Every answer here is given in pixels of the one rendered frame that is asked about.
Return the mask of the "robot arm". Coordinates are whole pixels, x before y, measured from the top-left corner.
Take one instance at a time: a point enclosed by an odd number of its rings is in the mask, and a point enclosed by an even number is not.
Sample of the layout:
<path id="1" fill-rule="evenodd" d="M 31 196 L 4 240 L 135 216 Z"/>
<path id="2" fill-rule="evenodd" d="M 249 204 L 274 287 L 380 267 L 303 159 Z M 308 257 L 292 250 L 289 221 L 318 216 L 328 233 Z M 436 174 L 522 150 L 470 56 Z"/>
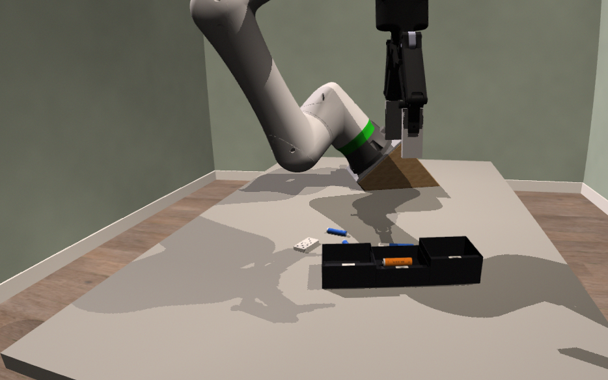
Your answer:
<path id="1" fill-rule="evenodd" d="M 379 127 L 336 83 L 317 89 L 299 108 L 256 22 L 270 0 L 191 0 L 196 26 L 213 45 L 243 90 L 280 166 L 311 169 L 331 144 L 354 173 L 375 164 L 387 151 Z"/>

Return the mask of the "orange battery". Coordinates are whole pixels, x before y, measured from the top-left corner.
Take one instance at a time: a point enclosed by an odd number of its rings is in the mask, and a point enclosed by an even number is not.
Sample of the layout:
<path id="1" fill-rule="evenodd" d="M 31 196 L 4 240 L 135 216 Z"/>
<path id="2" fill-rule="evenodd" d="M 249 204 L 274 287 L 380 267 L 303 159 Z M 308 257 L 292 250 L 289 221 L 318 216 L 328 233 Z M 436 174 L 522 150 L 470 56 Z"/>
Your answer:
<path id="1" fill-rule="evenodd" d="M 383 258 L 383 266 L 412 265 L 412 258 Z"/>

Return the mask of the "white domino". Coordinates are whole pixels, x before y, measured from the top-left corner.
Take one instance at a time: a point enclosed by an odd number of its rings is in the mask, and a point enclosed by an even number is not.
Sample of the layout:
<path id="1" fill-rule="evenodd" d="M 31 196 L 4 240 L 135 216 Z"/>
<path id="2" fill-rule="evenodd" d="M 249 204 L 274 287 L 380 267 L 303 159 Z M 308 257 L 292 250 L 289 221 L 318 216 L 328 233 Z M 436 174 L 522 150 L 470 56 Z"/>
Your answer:
<path id="1" fill-rule="evenodd" d="M 302 242 L 295 245 L 294 250 L 300 251 L 300 252 L 306 252 L 317 244 L 319 244 L 318 239 L 313 239 L 313 238 L 308 237 L 307 239 L 305 239 Z"/>

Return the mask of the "black rack of bins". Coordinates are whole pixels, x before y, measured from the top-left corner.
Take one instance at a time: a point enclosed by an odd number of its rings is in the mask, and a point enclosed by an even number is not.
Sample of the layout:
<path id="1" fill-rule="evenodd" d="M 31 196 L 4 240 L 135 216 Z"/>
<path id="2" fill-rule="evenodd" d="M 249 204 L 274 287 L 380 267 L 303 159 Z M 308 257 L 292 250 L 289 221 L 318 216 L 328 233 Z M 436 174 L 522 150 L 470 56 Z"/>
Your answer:
<path id="1" fill-rule="evenodd" d="M 412 265 L 383 266 L 383 258 L 412 258 Z M 402 246 L 322 244 L 322 289 L 479 284 L 482 263 L 467 236 L 420 237 L 419 245 Z"/>

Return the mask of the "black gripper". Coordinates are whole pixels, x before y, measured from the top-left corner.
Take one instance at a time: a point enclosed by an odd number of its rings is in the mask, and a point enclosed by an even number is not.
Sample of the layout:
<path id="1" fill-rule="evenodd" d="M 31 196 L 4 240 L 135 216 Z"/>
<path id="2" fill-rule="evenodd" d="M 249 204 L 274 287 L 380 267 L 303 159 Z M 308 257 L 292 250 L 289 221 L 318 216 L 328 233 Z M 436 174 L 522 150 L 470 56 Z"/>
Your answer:
<path id="1" fill-rule="evenodd" d="M 422 158 L 423 106 L 428 98 L 422 34 L 414 31 L 427 27 L 428 0 L 376 0 L 376 28 L 391 32 L 391 39 L 386 41 L 383 91 L 388 100 L 385 101 L 385 140 L 402 138 L 401 158 Z"/>

